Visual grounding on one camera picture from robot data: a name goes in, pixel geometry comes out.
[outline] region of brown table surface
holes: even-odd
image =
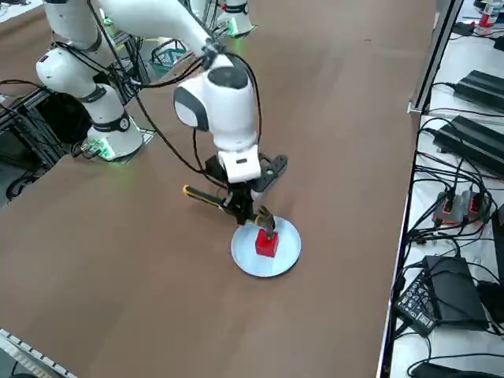
[[[242,273],[233,219],[182,196],[209,184],[159,138],[125,166],[64,157],[0,214],[0,327],[79,377],[376,371],[434,4],[256,0],[250,14],[235,49],[258,76],[261,149],[290,158],[266,204],[298,227],[301,259],[273,280]],[[191,158],[170,90],[142,97]]]

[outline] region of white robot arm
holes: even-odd
[[[218,161],[229,183],[260,178],[250,77],[217,51],[201,21],[178,0],[98,2],[120,30],[141,37],[180,39],[196,56],[204,57],[206,70],[175,90],[177,116],[192,128],[212,132]],[[97,71],[110,65],[113,56],[87,1],[44,0],[44,8],[52,29],[70,39],[74,49],[98,65],[85,65],[71,50],[58,47],[37,63],[39,78],[49,88],[82,102],[94,124],[88,138],[98,140],[104,147],[103,158],[113,160],[133,153],[143,141],[139,129],[125,112],[115,90],[93,81]]]
[[[93,80],[110,66],[114,56],[87,3],[44,0],[44,9],[53,31],[70,39],[72,50],[56,47],[41,57],[36,64],[40,80],[53,91],[71,95],[83,104],[93,121],[87,138],[102,158],[112,161],[134,153],[143,144],[142,133],[115,90]]]
[[[100,0],[99,3],[121,30],[142,37],[180,39],[196,56],[209,57],[209,69],[175,90],[177,116],[190,127],[212,132],[229,183],[260,177],[252,83],[244,70],[214,49],[200,21],[177,0]]]

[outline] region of round plate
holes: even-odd
[[[231,241],[231,254],[244,272],[256,277],[274,277],[292,268],[299,259],[301,237],[298,230],[283,218],[275,217],[275,222],[279,240],[274,258],[260,256],[255,251],[259,226],[245,224],[236,230]]]

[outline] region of red cube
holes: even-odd
[[[278,233],[274,232],[273,237],[268,239],[266,230],[259,230],[258,238],[255,239],[255,251],[260,256],[274,258],[278,247]]]

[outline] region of green led light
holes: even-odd
[[[236,20],[234,18],[228,21],[228,32],[231,35],[238,34],[238,26],[236,25]]]

